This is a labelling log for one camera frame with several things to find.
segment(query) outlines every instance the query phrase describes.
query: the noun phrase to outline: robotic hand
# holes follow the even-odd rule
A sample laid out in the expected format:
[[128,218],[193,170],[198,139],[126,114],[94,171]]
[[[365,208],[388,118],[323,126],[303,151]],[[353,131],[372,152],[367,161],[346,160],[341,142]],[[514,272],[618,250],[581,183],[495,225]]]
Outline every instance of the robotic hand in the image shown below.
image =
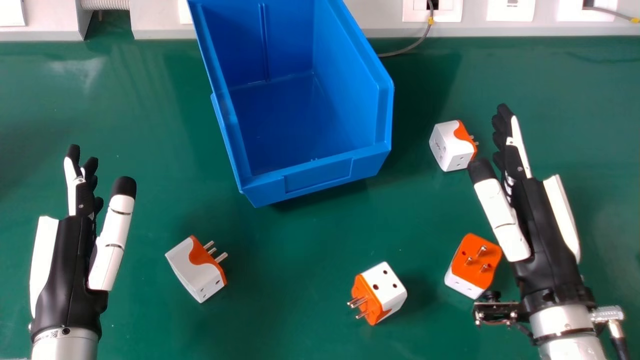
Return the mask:
[[[618,306],[597,307],[578,269],[580,243],[558,175],[533,177],[518,119],[505,105],[492,118],[498,151],[468,166],[469,176],[493,233],[511,263],[520,302],[500,302],[486,293],[474,303],[474,320],[514,325],[531,338],[543,360],[606,360],[598,335],[605,324],[620,359],[630,359]],[[531,330],[522,323],[529,323]]]
[[100,314],[124,253],[136,182],[118,178],[100,236],[96,218],[103,200],[98,159],[79,166],[80,147],[71,145],[64,160],[69,214],[63,220],[40,217],[36,232],[29,297],[32,360],[93,360],[102,335]]

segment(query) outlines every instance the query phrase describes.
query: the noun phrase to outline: white flexible tube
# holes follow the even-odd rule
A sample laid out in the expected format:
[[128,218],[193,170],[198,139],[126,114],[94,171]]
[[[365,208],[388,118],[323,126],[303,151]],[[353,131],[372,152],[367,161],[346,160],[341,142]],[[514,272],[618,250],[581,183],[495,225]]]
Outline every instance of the white flexible tube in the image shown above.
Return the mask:
[[85,10],[128,10],[129,0],[81,0]]

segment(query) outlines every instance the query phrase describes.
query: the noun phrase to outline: green table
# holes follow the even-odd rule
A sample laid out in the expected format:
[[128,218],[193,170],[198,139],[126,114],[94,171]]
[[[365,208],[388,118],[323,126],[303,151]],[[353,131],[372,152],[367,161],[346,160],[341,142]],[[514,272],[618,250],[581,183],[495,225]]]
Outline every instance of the green table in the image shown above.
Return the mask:
[[[587,284],[640,338],[640,38],[429,39],[384,61],[394,150],[378,176],[254,209],[196,42],[137,42],[128,26],[107,14],[83,43],[0,44],[0,358],[29,354],[36,220],[65,215],[62,157],[78,143],[100,158],[99,194],[116,176],[138,181],[102,360],[536,359],[519,332],[476,329],[471,301],[443,284],[466,233],[493,236],[467,174],[442,173],[427,140],[433,124],[463,119],[490,156],[500,102],[521,119],[534,173],[563,177]],[[164,258],[190,234],[229,253],[228,286],[202,305]],[[370,327],[345,301],[354,276],[383,260],[409,297]],[[516,297],[507,264],[494,285]]]

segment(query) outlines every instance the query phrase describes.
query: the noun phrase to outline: orange and white plug adapter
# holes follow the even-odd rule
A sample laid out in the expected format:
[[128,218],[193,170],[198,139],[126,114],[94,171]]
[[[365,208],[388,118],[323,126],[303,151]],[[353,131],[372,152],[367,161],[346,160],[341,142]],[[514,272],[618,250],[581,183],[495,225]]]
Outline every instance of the orange and white plug adapter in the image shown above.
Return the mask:
[[474,159],[477,142],[460,120],[436,124],[429,138],[429,147],[444,171],[461,170]]
[[467,234],[449,265],[444,283],[477,299],[491,286],[501,258],[502,249],[498,245],[478,235]]
[[360,310],[356,319],[376,325],[402,307],[406,289],[385,261],[356,276],[351,297],[347,305]]
[[182,285],[199,303],[227,285],[227,277],[220,267],[220,261],[227,258],[227,253],[214,259],[212,255],[216,248],[212,246],[213,241],[202,246],[191,235],[164,255]]

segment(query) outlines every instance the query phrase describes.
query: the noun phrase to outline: blue plastic bin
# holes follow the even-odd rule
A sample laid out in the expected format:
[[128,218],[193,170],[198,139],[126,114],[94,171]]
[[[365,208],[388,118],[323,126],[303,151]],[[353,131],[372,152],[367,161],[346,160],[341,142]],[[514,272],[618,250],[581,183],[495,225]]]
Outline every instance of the blue plastic bin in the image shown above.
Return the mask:
[[342,0],[189,0],[240,192],[263,206],[374,176],[394,87]]

